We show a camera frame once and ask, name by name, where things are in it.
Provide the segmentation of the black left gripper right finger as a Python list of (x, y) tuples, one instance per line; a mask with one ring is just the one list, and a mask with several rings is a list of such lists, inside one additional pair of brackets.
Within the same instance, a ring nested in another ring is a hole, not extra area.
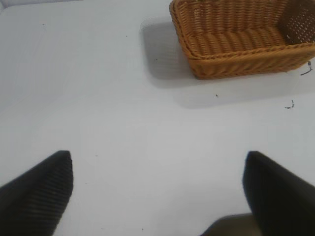
[(265, 236), (313, 236), (315, 188), (259, 151), (245, 160), (243, 189)]

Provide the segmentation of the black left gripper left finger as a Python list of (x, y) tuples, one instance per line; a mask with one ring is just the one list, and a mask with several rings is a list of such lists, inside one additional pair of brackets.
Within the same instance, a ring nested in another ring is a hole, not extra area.
[(59, 150), (0, 188), (2, 236), (52, 236), (74, 187), (70, 151)]

